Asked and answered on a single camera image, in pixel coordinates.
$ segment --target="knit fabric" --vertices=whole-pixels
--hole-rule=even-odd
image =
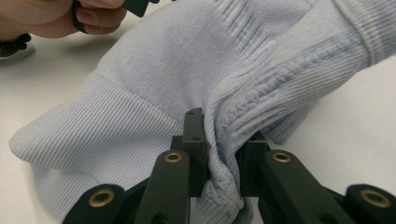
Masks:
[[[127,32],[72,100],[10,147],[62,219],[87,189],[147,178],[184,113],[202,107],[211,179],[191,221],[249,223],[235,152],[259,130],[285,142],[318,99],[396,52],[394,24],[394,0],[178,0]]]

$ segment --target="ribbed cuff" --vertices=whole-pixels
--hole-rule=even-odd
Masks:
[[[370,53],[371,65],[396,53],[395,0],[333,0],[360,33]]]

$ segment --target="human hand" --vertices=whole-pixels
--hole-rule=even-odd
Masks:
[[[81,0],[77,18],[88,34],[103,35],[117,30],[126,15],[123,0]],[[72,20],[72,0],[2,0],[0,41],[29,33],[59,38],[77,31]]]

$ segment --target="brass insert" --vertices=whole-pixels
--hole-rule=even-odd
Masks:
[[[177,152],[171,152],[165,156],[165,160],[169,162],[181,161],[183,157]]]
[[[361,197],[367,203],[370,203],[377,207],[387,208],[391,206],[391,202],[387,196],[371,189],[363,189],[361,191]]]
[[[282,153],[282,152],[277,152],[273,154],[273,159],[275,161],[280,161],[280,162],[289,162],[291,161],[291,157],[286,154],[286,153]]]
[[[90,198],[89,204],[91,207],[103,207],[111,203],[116,194],[112,189],[99,189]]]

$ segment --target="white table surface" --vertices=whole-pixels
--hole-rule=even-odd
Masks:
[[[28,50],[0,61],[0,223],[60,223],[40,205],[29,165],[10,153],[7,141],[71,98],[138,21],[129,14],[111,35],[34,36]],[[285,146],[272,148],[293,152],[321,184],[340,193],[367,183],[396,195],[396,57],[358,73],[323,98]],[[262,223],[260,216],[254,223]]]

